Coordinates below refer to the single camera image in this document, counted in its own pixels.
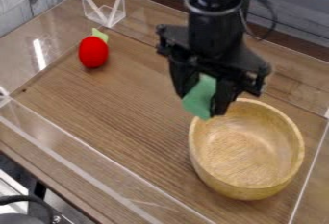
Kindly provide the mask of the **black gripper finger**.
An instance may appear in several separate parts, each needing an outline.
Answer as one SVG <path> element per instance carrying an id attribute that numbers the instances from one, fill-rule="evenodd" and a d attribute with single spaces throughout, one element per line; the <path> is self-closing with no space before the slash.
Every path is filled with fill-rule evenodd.
<path id="1" fill-rule="evenodd" d="M 244 83 L 240 79 L 218 78 L 215 80 L 214 95 L 211 98 L 211 116 L 224 115 L 230 104 L 244 91 Z"/>
<path id="2" fill-rule="evenodd" d="M 199 74 L 195 67 L 190 63 L 180 62 L 174 58 L 170 58 L 168 61 L 175 92 L 178 97 L 183 98 L 196 85 L 199 81 Z"/>

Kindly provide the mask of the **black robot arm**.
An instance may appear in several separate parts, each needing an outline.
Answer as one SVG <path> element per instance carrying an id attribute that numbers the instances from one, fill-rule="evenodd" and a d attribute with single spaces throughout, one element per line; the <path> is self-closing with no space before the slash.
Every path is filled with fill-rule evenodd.
<path id="1" fill-rule="evenodd" d="M 248 0 L 183 0 L 184 26 L 156 26 L 156 53 L 184 109 L 207 120 L 226 114 L 242 93 L 258 96 L 270 64 L 244 44 Z"/>

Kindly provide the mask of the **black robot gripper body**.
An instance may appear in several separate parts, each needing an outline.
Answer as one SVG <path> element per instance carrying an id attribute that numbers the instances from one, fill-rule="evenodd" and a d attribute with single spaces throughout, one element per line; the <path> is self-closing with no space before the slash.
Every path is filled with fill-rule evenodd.
<path id="1" fill-rule="evenodd" d="M 259 96 L 271 66 L 244 44 L 246 19 L 246 10 L 238 9 L 220 15 L 191 12 L 186 25 L 159 24 L 156 53 L 190 63 L 199 76 L 240 79 L 243 92 Z"/>

